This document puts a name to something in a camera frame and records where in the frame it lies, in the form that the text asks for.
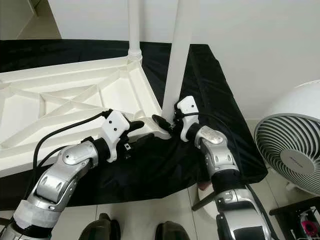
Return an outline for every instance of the white pole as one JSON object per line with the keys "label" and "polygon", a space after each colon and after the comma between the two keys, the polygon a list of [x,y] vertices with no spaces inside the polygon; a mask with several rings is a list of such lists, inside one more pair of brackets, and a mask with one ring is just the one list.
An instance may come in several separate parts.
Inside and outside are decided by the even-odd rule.
{"label": "white pole", "polygon": [[140,0],[128,0],[129,51],[128,59],[133,62],[142,60],[140,50]]}
{"label": "white pole", "polygon": [[178,0],[168,74],[166,77],[162,117],[172,122],[174,104],[179,100],[192,30],[198,15],[199,0]]}

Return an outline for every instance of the cable connector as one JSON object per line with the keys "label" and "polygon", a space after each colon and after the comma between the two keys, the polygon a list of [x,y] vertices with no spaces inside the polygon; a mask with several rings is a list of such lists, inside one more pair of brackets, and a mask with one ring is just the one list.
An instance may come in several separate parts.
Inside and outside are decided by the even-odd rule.
{"label": "cable connector", "polygon": [[109,117],[109,115],[112,113],[112,111],[113,110],[111,108],[109,108],[109,110],[101,112],[101,116],[103,116],[105,119],[107,119]]}

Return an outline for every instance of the black cable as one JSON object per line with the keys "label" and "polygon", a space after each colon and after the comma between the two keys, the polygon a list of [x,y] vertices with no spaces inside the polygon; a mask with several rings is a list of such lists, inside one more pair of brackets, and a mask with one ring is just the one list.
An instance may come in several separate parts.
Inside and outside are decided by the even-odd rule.
{"label": "black cable", "polygon": [[32,182],[31,182],[31,185],[36,184],[38,153],[39,153],[39,150],[40,150],[41,145],[44,143],[45,140],[47,140],[48,138],[52,137],[53,135],[56,135],[56,134],[59,134],[59,133],[63,132],[63,131],[66,131],[66,130],[69,130],[69,129],[71,129],[71,128],[80,126],[80,125],[82,125],[82,124],[86,124],[86,123],[88,123],[88,122],[91,122],[91,121],[93,121],[93,120],[101,117],[103,114],[104,114],[104,112],[100,112],[99,114],[97,114],[97,115],[95,115],[95,116],[92,116],[92,117],[87,118],[87,119],[85,119],[85,120],[82,120],[82,121],[73,123],[73,124],[71,124],[71,125],[62,127],[62,128],[60,128],[60,129],[55,130],[55,131],[47,134],[46,136],[44,136],[44,137],[37,143],[37,145],[36,145],[36,147],[35,147],[35,149],[34,149],[33,163],[32,163]]}
{"label": "black cable", "polygon": [[[231,138],[232,138],[232,141],[233,141],[233,144],[234,144],[234,147],[235,147],[235,151],[236,151],[236,155],[238,157],[238,165],[240,167],[240,173],[243,172],[243,168],[242,168],[242,164],[241,164],[241,161],[240,161],[240,153],[239,153],[239,148],[238,148],[238,144],[237,144],[237,141],[236,141],[236,138],[233,134],[233,132],[231,131],[231,129],[228,127],[228,125],[222,121],[221,119],[219,119],[217,116],[213,115],[213,114],[210,114],[210,113],[202,113],[202,112],[191,112],[191,113],[183,113],[182,114],[182,117],[179,117],[179,118],[183,118],[183,117],[187,117],[187,116],[194,116],[194,115],[199,115],[199,116],[207,116],[207,117],[211,117],[213,119],[215,119],[216,121],[218,121],[219,123],[221,123],[229,132],[229,134],[231,135]],[[252,196],[254,198],[254,200],[256,201],[257,203],[257,206],[259,208],[259,210],[261,211],[262,215],[264,216],[265,218],[265,221],[271,231],[271,235],[272,237],[275,239],[275,240],[279,240],[277,235],[276,235],[276,232],[270,222],[270,219],[268,217],[268,214],[265,210],[265,208],[263,207],[260,199],[258,198],[258,196],[256,195],[256,193],[254,192],[254,190],[252,189],[252,187],[248,184],[248,183],[245,183],[246,187],[250,190],[250,192],[252,193]]]}
{"label": "black cable", "polygon": [[45,162],[46,162],[53,154],[55,154],[56,152],[64,149],[64,148],[67,147],[67,146],[68,146],[68,145],[66,145],[66,146],[60,146],[60,147],[58,147],[57,149],[55,149],[55,150],[53,150],[52,152],[50,152],[50,153],[49,153],[47,156],[45,156],[45,158],[42,159],[42,161],[38,164],[37,169],[41,168],[42,165],[45,164]]}

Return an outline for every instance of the white tape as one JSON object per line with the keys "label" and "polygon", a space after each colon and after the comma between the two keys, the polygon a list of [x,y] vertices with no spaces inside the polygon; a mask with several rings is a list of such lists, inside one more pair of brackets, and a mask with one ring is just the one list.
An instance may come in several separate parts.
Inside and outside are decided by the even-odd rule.
{"label": "white tape", "polygon": [[16,224],[25,229],[30,225],[42,228],[53,228],[61,212],[39,208],[26,200],[22,200],[13,214]]}

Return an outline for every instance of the fan grille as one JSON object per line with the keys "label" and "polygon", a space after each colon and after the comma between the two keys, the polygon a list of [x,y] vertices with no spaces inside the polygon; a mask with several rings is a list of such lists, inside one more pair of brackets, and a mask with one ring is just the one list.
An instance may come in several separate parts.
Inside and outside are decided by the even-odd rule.
{"label": "fan grille", "polygon": [[[255,140],[264,159],[282,176],[309,192],[320,195],[320,124],[298,116],[275,116],[256,129]],[[314,170],[309,174],[289,168],[281,159],[283,150],[306,156]]]}

